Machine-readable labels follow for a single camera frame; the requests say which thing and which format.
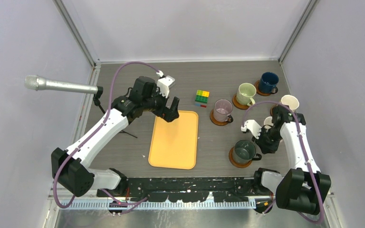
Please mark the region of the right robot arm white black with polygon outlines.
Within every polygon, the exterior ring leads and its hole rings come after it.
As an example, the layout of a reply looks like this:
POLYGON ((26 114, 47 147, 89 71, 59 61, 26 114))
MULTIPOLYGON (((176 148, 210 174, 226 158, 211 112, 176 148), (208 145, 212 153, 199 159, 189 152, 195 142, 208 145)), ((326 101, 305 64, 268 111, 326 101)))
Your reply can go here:
POLYGON ((272 108, 272 123, 260 127, 252 138, 263 154, 275 153, 283 142, 290 169, 286 175, 259 168, 254 173, 255 193, 273 193, 280 209, 302 214, 318 215, 331 187, 329 175, 322 174, 308 145, 306 121, 303 114, 291 113, 285 105, 272 108))

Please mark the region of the navy blue mug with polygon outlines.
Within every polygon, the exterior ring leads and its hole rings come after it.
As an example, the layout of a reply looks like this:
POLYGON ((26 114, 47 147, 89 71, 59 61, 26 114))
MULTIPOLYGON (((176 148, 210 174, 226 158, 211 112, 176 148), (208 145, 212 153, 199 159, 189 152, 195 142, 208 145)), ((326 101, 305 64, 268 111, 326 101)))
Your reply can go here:
POLYGON ((259 91, 262 94, 276 94, 278 92, 277 84, 279 83, 279 77, 272 72, 265 72, 262 74, 259 81, 259 91))

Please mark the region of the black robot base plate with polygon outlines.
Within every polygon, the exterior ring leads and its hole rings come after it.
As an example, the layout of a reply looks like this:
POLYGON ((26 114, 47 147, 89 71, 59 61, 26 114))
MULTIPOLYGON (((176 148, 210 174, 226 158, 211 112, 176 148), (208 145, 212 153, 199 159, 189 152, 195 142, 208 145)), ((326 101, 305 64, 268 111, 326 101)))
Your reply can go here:
POLYGON ((245 202, 252 196, 272 197, 271 191, 256 187, 253 177, 122 178, 114 190, 107 192, 133 202, 143 198, 148 202, 204 202, 211 195, 214 202, 245 202))

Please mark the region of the yellow tray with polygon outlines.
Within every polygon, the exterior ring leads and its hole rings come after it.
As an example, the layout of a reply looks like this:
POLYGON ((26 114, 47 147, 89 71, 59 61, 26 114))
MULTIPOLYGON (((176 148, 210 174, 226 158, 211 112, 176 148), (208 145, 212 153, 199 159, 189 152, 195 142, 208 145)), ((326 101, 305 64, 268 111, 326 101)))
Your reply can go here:
POLYGON ((196 165, 199 116, 179 111, 179 118, 168 123, 154 121, 148 162, 153 167, 190 170, 196 165))

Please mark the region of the dark green mug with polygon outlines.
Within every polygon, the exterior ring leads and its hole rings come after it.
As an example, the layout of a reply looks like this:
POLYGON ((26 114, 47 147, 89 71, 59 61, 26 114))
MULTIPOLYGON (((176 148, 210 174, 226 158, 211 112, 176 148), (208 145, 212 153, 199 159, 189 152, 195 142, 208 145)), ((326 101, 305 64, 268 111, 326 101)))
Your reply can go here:
POLYGON ((259 161, 262 155, 256 152, 255 144, 249 140, 240 140, 233 147, 232 159, 238 165, 259 161))

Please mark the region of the mauve mug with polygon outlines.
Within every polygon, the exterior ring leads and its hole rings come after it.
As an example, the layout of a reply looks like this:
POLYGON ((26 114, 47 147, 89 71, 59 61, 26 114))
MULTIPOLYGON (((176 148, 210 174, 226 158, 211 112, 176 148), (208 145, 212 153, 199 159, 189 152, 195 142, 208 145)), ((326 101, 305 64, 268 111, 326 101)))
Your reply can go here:
POLYGON ((228 120, 228 116, 233 111, 233 105, 226 99, 219 99, 215 102, 213 108, 213 116, 219 122, 225 122, 228 120))

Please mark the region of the cream yellow mug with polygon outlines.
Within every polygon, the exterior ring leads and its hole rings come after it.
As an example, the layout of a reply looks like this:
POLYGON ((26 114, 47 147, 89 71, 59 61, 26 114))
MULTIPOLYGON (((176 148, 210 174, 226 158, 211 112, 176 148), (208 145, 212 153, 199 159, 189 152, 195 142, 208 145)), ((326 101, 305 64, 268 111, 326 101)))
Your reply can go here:
POLYGON ((280 103, 286 105, 290 108, 291 111, 295 112, 299 108, 299 100, 292 95, 284 95, 282 96, 280 103))

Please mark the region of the light green mug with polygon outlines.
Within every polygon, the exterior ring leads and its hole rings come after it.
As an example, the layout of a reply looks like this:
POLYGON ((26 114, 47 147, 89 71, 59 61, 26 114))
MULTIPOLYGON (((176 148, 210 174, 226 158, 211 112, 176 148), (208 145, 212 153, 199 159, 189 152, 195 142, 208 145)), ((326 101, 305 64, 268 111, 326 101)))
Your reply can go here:
POLYGON ((257 93, 256 87, 250 83, 243 83, 236 93, 236 100, 240 105, 252 106, 255 104, 254 96, 257 93))

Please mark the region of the pink white mug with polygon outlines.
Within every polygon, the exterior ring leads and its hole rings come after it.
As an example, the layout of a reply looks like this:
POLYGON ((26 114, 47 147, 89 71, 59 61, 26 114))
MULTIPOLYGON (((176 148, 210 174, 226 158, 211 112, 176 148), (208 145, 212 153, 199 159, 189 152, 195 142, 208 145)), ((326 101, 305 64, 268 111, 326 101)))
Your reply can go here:
POLYGON ((266 129, 270 129, 273 127, 273 122, 272 122, 272 116, 268 116, 267 118, 265 118, 264 122, 263 122, 263 127, 265 127, 266 129))

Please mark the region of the brown wooden coaster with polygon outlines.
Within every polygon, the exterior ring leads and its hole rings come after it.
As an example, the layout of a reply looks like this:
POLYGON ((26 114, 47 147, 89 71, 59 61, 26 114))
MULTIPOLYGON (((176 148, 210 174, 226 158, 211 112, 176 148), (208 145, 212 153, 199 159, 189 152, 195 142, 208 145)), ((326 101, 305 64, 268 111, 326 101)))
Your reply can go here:
POLYGON ((234 95, 232 99, 233 105, 241 110, 248 109, 252 105, 252 98, 241 96, 240 94, 234 95))
POLYGON ((219 122, 217 121, 214 116, 213 116, 213 110, 211 110, 211 113, 210 113, 210 120, 213 124, 217 125, 217 126, 226 126, 227 124, 230 124, 232 123, 233 121, 233 118, 231 115, 228 116, 228 120, 225 121, 225 122, 219 122))
POLYGON ((231 162, 231 164, 233 165, 233 166, 235 166, 235 167, 237 167, 237 168, 241 168, 241 169, 243 169, 243 168, 247 168, 248 166, 250 166, 251 165, 251 163, 252 163, 252 160, 250 160, 249 162, 247 162, 246 164, 239 164, 239 163, 236 163, 235 161, 234 161, 234 159, 233 159, 233 151, 234 151, 234 148, 232 147, 231 149, 230 149, 230 151, 229 151, 229 161, 231 162))
POLYGON ((254 84, 255 88, 256 88, 256 92, 258 95, 260 96, 270 96, 271 93, 263 93, 259 90, 259 84, 260 84, 260 80, 256 81, 256 83, 254 84))
POLYGON ((273 113, 274 113, 274 109, 277 107, 277 105, 275 105, 275 106, 273 106, 273 107, 271 107, 271 109, 270 109, 270 115, 272 116, 273 115, 273 113))

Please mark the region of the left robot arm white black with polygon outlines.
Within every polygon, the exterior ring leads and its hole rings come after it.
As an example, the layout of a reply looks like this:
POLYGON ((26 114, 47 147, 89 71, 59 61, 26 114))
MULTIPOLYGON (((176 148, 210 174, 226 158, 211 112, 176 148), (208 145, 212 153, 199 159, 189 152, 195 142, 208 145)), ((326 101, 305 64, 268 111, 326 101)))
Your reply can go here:
POLYGON ((110 110, 82 138, 65 150, 56 148, 52 152, 53 178, 76 197, 97 189, 107 189, 116 197, 123 196, 127 184, 120 172, 113 168, 91 169, 90 165, 104 146, 143 112, 151 112, 168 123, 177 119, 179 98, 175 97, 171 106, 166 106, 174 83, 171 76, 163 76, 157 81, 138 77, 128 89, 128 95, 116 98, 110 110))

